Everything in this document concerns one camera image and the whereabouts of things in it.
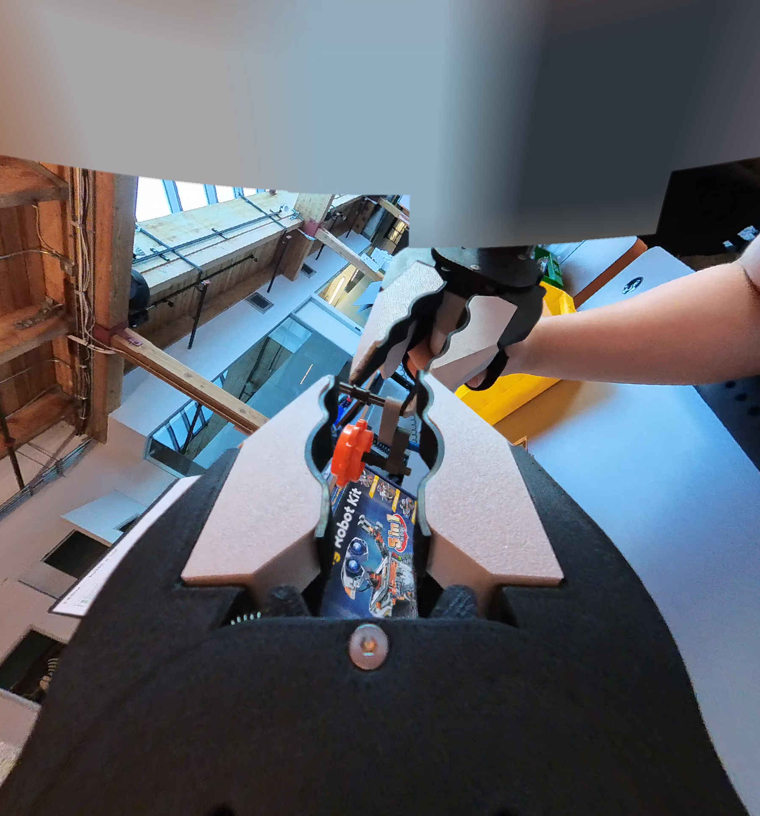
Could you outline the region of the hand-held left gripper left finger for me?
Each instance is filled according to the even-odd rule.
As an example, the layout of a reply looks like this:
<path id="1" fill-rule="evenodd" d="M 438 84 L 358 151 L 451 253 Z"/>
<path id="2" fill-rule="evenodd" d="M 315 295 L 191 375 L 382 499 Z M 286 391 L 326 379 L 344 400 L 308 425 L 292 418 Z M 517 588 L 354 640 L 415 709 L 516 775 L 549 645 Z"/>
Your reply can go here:
<path id="1" fill-rule="evenodd" d="M 264 597 L 319 574 L 330 499 L 336 378 L 324 376 L 243 443 L 181 573 L 190 586 L 246 586 Z"/>

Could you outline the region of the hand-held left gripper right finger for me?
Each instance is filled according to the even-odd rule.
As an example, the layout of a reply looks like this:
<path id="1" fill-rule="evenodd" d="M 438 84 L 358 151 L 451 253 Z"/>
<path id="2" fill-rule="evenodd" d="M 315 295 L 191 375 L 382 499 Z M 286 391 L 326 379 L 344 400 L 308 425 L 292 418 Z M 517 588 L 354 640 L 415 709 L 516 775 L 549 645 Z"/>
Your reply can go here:
<path id="1" fill-rule="evenodd" d="M 428 571 L 444 588 L 494 593 L 501 585 L 557 586 L 563 578 L 513 450 L 431 374 L 425 418 L 439 458 L 424 485 Z"/>

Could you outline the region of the blue robot kit box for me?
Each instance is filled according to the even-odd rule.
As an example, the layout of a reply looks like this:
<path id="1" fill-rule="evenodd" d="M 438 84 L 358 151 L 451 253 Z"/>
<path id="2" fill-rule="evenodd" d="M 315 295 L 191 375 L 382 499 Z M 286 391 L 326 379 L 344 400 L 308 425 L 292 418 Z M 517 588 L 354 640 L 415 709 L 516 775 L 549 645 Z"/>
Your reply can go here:
<path id="1" fill-rule="evenodd" d="M 416 618 L 415 498 L 370 467 L 331 487 L 334 556 L 321 616 Z"/>

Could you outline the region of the white paper sheet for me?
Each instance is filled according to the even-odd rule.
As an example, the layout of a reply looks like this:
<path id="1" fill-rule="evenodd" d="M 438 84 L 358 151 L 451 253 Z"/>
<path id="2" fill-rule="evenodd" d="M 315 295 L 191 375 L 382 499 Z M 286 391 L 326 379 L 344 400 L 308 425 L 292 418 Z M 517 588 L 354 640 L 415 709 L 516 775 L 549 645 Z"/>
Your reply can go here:
<path id="1" fill-rule="evenodd" d="M 111 574 L 120 565 L 131 548 L 147 532 L 150 526 L 199 479 L 199 476 L 190 476 L 176 480 L 138 518 L 134 526 L 123 534 L 116 544 L 109 548 L 107 555 L 102 557 L 59 600 L 48 608 L 48 612 L 74 618 L 84 617 Z"/>

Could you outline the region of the yellow plastic bin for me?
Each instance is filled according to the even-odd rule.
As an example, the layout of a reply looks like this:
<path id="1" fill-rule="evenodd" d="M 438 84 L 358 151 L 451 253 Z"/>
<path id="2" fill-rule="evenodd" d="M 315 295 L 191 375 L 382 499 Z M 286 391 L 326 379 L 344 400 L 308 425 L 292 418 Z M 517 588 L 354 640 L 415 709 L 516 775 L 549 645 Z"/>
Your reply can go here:
<path id="1" fill-rule="evenodd" d="M 542 317 L 576 312 L 574 300 L 567 292 L 553 286 L 547 279 L 540 284 L 546 290 Z M 456 396 L 487 423 L 495 425 L 558 382 L 558 379 L 549 377 L 511 374 L 499 377 L 490 388 L 482 391 L 462 385 L 457 389 Z"/>

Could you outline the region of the grey beam with orange wheels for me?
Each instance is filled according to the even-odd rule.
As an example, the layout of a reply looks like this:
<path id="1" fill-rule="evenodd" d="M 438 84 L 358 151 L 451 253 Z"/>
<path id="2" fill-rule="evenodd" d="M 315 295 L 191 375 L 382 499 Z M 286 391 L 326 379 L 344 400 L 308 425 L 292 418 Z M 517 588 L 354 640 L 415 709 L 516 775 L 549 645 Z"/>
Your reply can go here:
<path id="1" fill-rule="evenodd" d="M 379 467 L 391 476 L 411 474 L 411 468 L 404 462 L 409 434 L 398 427 L 404 403 L 391 397 L 382 403 L 378 441 L 388 448 L 388 454 L 372 452 L 374 434 L 365 418 L 347 425 L 336 442 L 331 463 L 331 474 L 338 487 L 358 482 L 366 464 Z"/>

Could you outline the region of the person's right forearm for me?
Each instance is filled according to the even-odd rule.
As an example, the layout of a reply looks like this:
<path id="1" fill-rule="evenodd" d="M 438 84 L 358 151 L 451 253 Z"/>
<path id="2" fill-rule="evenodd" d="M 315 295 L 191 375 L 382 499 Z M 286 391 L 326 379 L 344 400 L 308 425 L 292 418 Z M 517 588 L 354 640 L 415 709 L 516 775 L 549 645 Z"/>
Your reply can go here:
<path id="1" fill-rule="evenodd" d="M 540 321 L 552 370 L 539 375 L 550 378 L 696 385 L 760 374 L 760 294 L 738 262 Z"/>

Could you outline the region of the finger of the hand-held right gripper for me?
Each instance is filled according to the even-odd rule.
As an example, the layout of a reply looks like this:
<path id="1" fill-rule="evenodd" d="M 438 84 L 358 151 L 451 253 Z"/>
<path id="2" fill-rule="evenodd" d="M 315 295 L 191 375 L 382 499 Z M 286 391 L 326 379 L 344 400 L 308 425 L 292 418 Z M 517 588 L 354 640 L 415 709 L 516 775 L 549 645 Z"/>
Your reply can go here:
<path id="1" fill-rule="evenodd" d="M 388 379 L 415 344 L 417 323 L 431 321 L 445 280 L 435 260 L 407 259 L 396 277 L 387 272 L 351 363 L 349 382 L 360 385 L 379 372 Z"/>
<path id="2" fill-rule="evenodd" d="M 498 297 L 476 295 L 467 302 L 469 320 L 446 340 L 446 350 L 430 362 L 428 372 L 447 388 L 459 388 L 487 370 L 500 337 L 517 306 Z"/>

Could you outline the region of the grey desk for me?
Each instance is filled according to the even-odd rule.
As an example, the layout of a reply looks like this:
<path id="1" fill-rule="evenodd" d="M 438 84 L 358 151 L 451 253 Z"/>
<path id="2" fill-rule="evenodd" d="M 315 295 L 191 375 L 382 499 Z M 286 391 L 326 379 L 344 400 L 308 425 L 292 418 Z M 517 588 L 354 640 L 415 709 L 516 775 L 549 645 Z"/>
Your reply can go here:
<path id="1" fill-rule="evenodd" d="M 760 814 L 760 473 L 688 386 L 559 382 L 496 428 L 526 437 L 634 567 Z"/>

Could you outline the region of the black perforated board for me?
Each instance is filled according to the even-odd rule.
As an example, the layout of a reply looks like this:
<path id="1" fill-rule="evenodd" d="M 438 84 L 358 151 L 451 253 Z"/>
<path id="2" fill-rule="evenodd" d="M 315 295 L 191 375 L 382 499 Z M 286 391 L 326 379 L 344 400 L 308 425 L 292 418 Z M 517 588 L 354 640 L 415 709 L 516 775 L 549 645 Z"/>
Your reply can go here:
<path id="1" fill-rule="evenodd" d="M 695 388 L 760 472 L 760 375 Z"/>

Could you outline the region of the person's right hand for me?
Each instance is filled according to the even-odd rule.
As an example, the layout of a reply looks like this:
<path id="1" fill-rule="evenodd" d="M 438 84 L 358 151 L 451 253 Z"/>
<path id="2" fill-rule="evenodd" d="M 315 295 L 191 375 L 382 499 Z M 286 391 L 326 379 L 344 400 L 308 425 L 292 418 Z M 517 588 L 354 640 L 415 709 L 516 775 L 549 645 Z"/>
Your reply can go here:
<path id="1" fill-rule="evenodd" d="M 489 387 L 485 385 L 488 380 L 495 381 L 502 375 L 551 373 L 552 363 L 545 359 L 544 323 L 540 321 L 525 340 L 497 349 L 487 367 L 472 376 L 466 386 L 472 390 L 483 390 Z"/>

